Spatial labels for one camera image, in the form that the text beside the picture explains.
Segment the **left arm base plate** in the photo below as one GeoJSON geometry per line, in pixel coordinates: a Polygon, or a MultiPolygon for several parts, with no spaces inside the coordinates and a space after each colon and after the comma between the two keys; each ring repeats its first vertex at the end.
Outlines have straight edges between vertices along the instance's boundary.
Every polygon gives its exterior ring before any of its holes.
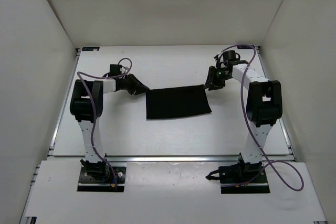
{"type": "Polygon", "coordinates": [[[126,179],[125,166],[113,166],[111,169],[105,162],[81,162],[77,191],[122,193],[126,179]]]}

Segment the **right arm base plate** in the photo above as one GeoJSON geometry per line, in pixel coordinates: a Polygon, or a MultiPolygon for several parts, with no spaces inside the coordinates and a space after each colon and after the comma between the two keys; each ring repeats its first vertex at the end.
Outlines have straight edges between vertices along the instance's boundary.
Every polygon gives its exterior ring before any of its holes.
{"type": "Polygon", "coordinates": [[[221,194],[268,194],[270,188],[262,162],[246,163],[240,157],[234,165],[220,166],[206,176],[220,182],[221,194]]]}

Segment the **black skirt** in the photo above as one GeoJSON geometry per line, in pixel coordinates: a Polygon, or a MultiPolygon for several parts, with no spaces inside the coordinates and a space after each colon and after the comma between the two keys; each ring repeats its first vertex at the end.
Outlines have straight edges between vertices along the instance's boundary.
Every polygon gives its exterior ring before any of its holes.
{"type": "Polygon", "coordinates": [[[146,93],[146,118],[178,119],[211,113],[203,85],[153,89],[146,93]]]}

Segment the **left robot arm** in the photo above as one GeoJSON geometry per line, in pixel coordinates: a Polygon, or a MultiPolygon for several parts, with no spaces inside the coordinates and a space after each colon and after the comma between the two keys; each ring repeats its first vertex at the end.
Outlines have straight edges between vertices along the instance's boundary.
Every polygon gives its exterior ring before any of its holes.
{"type": "Polygon", "coordinates": [[[120,62],[111,64],[110,71],[101,77],[78,71],[70,100],[70,113],[81,129],[85,146],[85,157],[80,162],[89,176],[99,183],[108,181],[114,188],[118,177],[103,151],[99,120],[105,94],[125,90],[130,95],[141,95],[149,91],[130,73],[131,68],[120,62]]]}

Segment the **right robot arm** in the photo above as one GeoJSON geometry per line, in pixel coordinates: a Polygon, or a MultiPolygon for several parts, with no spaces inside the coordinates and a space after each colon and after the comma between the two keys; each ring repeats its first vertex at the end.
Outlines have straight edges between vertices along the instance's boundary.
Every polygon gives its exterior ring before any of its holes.
{"type": "Polygon", "coordinates": [[[209,67],[205,89],[222,89],[230,79],[240,83],[243,116],[249,134],[238,163],[231,169],[239,181],[248,182],[260,172],[267,136],[282,116],[281,84],[268,80],[250,68],[249,62],[242,60],[234,50],[222,52],[214,59],[216,65],[209,67]]]}

